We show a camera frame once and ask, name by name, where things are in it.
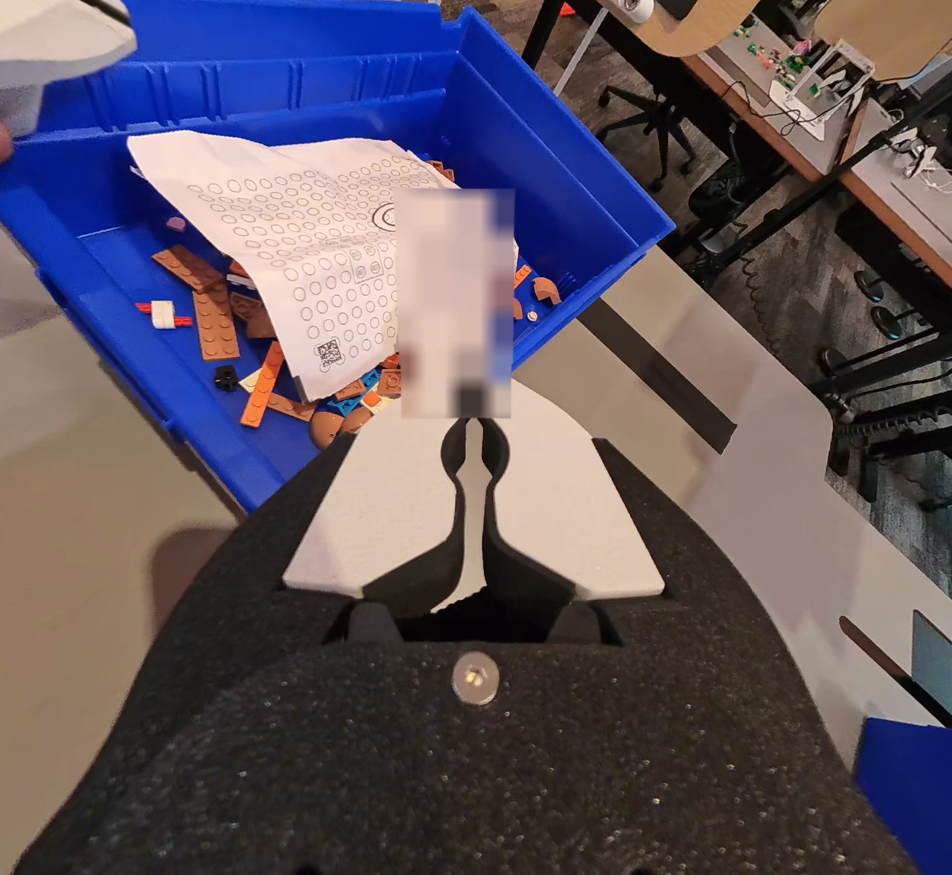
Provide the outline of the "white circle-patterned sheet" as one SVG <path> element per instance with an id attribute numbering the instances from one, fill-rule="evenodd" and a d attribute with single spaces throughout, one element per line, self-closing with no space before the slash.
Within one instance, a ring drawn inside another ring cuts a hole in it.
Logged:
<path id="1" fill-rule="evenodd" d="M 394 353 L 414 418 L 508 417 L 515 192 L 390 141 L 131 136 L 144 178 L 250 275 L 306 402 Z"/>

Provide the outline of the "black office chair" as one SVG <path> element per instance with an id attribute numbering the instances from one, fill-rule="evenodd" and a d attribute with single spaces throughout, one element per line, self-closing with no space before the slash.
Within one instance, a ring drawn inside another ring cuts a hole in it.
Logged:
<path id="1" fill-rule="evenodd" d="M 638 127 L 645 136 L 655 134 L 658 143 L 660 173 L 649 184 L 649 191 L 659 192 L 669 173 L 669 144 L 677 143 L 684 151 L 685 161 L 680 167 L 681 174 L 686 177 L 691 174 L 697 165 L 697 154 L 682 128 L 684 113 L 673 102 L 665 97 L 655 96 L 646 98 L 616 85 L 607 85 L 598 98 L 597 105 L 605 108 L 612 98 L 620 99 L 630 106 L 640 108 L 640 112 L 620 121 L 604 125 L 595 137 L 600 143 L 605 143 L 608 136 L 623 129 Z"/>

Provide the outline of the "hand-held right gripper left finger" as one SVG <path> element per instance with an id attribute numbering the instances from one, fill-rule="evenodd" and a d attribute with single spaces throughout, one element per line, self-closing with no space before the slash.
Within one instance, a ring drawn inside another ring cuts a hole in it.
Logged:
<path id="1" fill-rule="evenodd" d="M 288 588 L 364 599 L 445 599 L 463 564 L 464 419 L 389 406 L 355 434 L 287 567 Z"/>

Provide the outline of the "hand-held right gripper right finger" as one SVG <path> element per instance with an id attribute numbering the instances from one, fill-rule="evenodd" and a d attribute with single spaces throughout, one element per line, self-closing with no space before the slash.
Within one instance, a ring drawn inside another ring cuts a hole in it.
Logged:
<path id="1" fill-rule="evenodd" d="M 485 581 L 508 602 L 655 597 L 664 582 L 589 432 L 518 381 L 482 420 Z"/>

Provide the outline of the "black stand bar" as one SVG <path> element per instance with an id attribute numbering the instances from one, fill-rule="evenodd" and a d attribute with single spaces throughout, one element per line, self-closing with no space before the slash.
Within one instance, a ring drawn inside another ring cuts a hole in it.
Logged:
<path id="1" fill-rule="evenodd" d="M 805 191 L 783 207 L 769 210 L 755 228 L 745 231 L 725 250 L 716 254 L 709 252 L 702 254 L 684 268 L 685 273 L 699 286 L 708 289 L 734 262 L 738 262 L 774 234 L 792 224 L 811 206 L 824 198 L 834 186 L 839 184 L 847 172 L 886 147 L 899 134 L 910 131 L 913 127 L 917 127 L 920 121 L 928 120 L 942 109 L 950 107 L 950 100 L 951 77 L 948 75 L 930 89 L 926 97 L 915 107 L 910 108 L 900 120 L 874 134 L 862 147 L 848 150 L 839 164 L 832 167 L 821 178 L 811 182 Z"/>

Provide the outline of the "long wooden desk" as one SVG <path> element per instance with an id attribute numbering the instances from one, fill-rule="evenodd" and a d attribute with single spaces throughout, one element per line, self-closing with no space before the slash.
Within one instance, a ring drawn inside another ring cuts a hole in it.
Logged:
<path id="1" fill-rule="evenodd" d="M 839 179 L 922 264 L 951 286 L 950 175 L 905 176 L 911 157 L 885 145 Z"/>
<path id="2" fill-rule="evenodd" d="M 776 76 L 770 57 L 790 53 L 782 37 L 755 20 L 751 27 L 728 35 L 714 47 L 684 58 L 684 65 L 725 102 L 739 121 L 798 174 L 814 182 L 856 150 L 868 102 L 852 115 L 845 116 L 844 109 L 834 114 L 826 123 L 825 139 L 817 140 L 769 98 L 770 84 Z"/>

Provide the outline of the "small blue storage bin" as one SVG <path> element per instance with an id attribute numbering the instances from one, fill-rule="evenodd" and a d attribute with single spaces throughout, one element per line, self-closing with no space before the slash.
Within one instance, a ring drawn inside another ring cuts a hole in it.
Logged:
<path id="1" fill-rule="evenodd" d="M 855 763 L 864 795 L 924 874 L 951 872 L 951 730 L 866 719 Z"/>

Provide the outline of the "pile of loose toy bricks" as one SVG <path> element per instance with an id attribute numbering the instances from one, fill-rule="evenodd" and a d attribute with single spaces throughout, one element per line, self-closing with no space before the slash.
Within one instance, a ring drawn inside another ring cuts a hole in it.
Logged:
<path id="1" fill-rule="evenodd" d="M 206 361 L 239 358 L 235 317 L 249 339 L 271 340 L 266 383 L 246 388 L 244 426 L 257 428 L 266 407 L 313 422 L 312 406 L 343 420 L 395 400 L 371 384 L 398 368 L 393 198 L 401 188 L 456 189 L 451 170 L 366 139 L 275 148 L 183 131 L 127 147 L 181 214 L 169 226 L 194 226 L 253 286 L 233 291 L 180 244 L 153 255 L 191 287 Z"/>

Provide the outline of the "blue plastic bin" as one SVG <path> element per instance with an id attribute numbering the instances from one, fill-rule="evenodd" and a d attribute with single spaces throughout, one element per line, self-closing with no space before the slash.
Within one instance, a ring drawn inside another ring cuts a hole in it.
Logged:
<path id="1" fill-rule="evenodd" d="M 671 219 L 477 13 L 374 0 L 121 0 L 138 49 L 52 84 L 38 130 L 2 167 L 2 224 L 69 321 L 161 429 L 183 441 L 245 511 L 316 455 L 303 422 L 239 424 L 237 392 L 267 351 L 206 362 L 197 321 L 160 332 L 138 303 L 194 311 L 153 256 L 175 242 L 223 271 L 181 203 L 133 171 L 135 135 L 201 133 L 270 147 L 369 138 L 451 169 L 462 188 L 511 188 L 519 264 L 561 302 L 515 323 L 518 369 L 673 228 Z"/>

